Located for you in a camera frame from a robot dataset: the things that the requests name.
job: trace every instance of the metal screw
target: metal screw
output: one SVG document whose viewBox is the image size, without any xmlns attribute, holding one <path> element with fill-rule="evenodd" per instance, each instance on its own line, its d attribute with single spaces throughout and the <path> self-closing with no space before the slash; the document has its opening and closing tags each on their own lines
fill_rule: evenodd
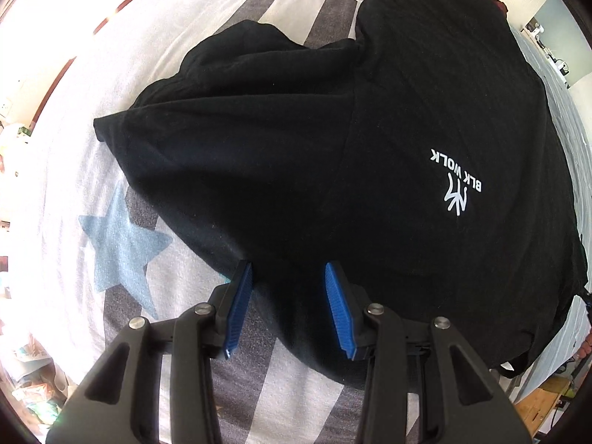
<svg viewBox="0 0 592 444">
<path fill-rule="evenodd" d="M 208 302 L 201 302 L 201 304 L 195 306 L 195 313 L 198 316 L 207 316 L 212 310 L 214 310 L 214 307 L 209 305 Z"/>
<path fill-rule="evenodd" d="M 132 329 L 141 329 L 146 324 L 146 319 L 144 317 L 134 317 L 129 321 L 129 326 Z"/>
<path fill-rule="evenodd" d="M 434 325 L 438 329 L 446 330 L 450 329 L 451 323 L 446 317 L 436 317 L 436 319 L 434 319 Z"/>
<path fill-rule="evenodd" d="M 381 304 L 370 304 L 368 305 L 368 314 L 382 316 L 384 314 L 384 307 Z"/>
</svg>

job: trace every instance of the black t-shirt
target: black t-shirt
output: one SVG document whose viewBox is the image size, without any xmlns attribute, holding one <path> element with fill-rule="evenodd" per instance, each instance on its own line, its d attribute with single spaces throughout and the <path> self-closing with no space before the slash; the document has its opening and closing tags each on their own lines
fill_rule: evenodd
<svg viewBox="0 0 592 444">
<path fill-rule="evenodd" d="M 329 377 L 363 380 L 328 260 L 402 317 L 448 317 L 489 366 L 526 366 L 587 267 L 541 80 L 490 0 L 365 0 L 357 34 L 312 50 L 243 21 L 97 137 L 214 269 L 254 262 L 259 313 Z"/>
</svg>

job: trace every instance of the bed sheet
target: bed sheet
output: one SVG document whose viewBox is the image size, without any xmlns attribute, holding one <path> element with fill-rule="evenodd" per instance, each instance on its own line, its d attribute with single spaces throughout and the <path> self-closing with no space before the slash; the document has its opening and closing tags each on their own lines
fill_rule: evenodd
<svg viewBox="0 0 592 444">
<path fill-rule="evenodd" d="M 27 314 L 33 334 L 75 381 L 84 377 L 130 317 L 141 314 L 151 322 L 177 317 L 207 300 L 225 281 L 128 187 L 115 159 L 97 141 L 93 119 L 129 108 L 148 84 L 176 73 L 197 43 L 236 21 L 272 23 L 291 40 L 318 47 L 354 36 L 361 1 L 133 0 L 74 61 L 31 139 L 30 165 L 21 175 L 23 200 L 11 226 L 18 246 L 10 257 L 17 283 L 14 298 L 38 310 Z M 544 79 L 553 78 L 522 50 Z M 548 92 L 557 91 L 552 80 L 546 85 Z M 575 107 L 551 109 L 577 189 L 578 224 L 588 251 L 590 182 L 580 174 L 584 170 L 592 175 L 592 166 L 583 127 L 573 115 Z M 115 255 L 101 250 L 106 241 L 119 249 Z M 141 247 L 141 258 L 139 251 L 126 250 L 126 242 Z M 129 277 L 127 284 L 109 287 L 112 273 Z M 584 334 L 582 320 L 581 308 L 574 304 L 562 337 L 546 354 L 569 354 Z M 323 442 L 322 436 L 328 438 L 335 424 L 343 423 L 344 413 L 359 411 L 359 391 L 303 366 L 252 309 L 243 336 L 246 340 L 230 367 L 212 366 L 227 442 Z M 167 361 L 161 382 L 165 442 L 170 441 Z M 247 361 L 256 363 L 249 375 L 242 367 Z M 538 367 L 529 382 L 534 385 L 549 368 Z M 245 415 L 237 415 L 237 407 L 224 401 L 228 396 L 239 402 Z M 250 422 L 248 431 L 245 421 Z M 409 427 L 413 421 L 412 413 Z M 351 422 L 340 442 L 353 439 L 356 419 Z"/>
</svg>

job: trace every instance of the wall outlet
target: wall outlet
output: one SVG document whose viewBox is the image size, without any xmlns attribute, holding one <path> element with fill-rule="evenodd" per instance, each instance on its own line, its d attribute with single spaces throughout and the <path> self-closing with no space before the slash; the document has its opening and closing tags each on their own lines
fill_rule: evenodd
<svg viewBox="0 0 592 444">
<path fill-rule="evenodd" d="M 11 107 L 13 106 L 13 102 L 9 99 L 5 98 L 0 102 L 0 117 L 8 117 L 8 112 L 10 112 Z"/>
</svg>

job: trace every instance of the white printed emblem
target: white printed emblem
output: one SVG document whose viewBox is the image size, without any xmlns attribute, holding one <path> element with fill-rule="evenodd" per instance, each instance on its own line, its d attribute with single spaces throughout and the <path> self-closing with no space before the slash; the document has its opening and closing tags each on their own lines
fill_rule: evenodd
<svg viewBox="0 0 592 444">
<path fill-rule="evenodd" d="M 448 202 L 448 200 L 450 200 L 450 203 L 448 204 L 448 211 L 451 211 L 453 208 L 457 209 L 457 216 L 461 216 L 461 212 L 465 211 L 465 208 L 467 207 L 467 186 L 466 185 L 461 185 L 461 177 L 463 176 L 463 172 L 465 175 L 465 178 L 463 179 L 463 184 L 468 184 L 469 186 L 472 186 L 476 191 L 481 192 L 481 181 L 477 180 L 476 178 L 474 178 L 474 176 L 472 176 L 470 173 L 464 171 L 461 169 L 461 166 L 458 163 L 455 163 L 454 159 L 448 157 L 448 155 L 445 155 L 441 152 L 437 152 L 434 149 L 431 149 L 431 161 L 434 161 L 436 163 L 440 163 L 440 158 L 442 158 L 442 163 L 443 166 L 450 170 L 450 172 L 448 172 L 448 182 L 449 182 L 449 186 L 448 186 L 448 191 L 446 192 L 446 195 L 444 196 L 444 201 Z M 456 190 L 455 186 L 454 186 L 454 178 L 452 177 L 452 175 L 455 175 L 457 178 L 457 186 L 456 186 Z"/>
</svg>

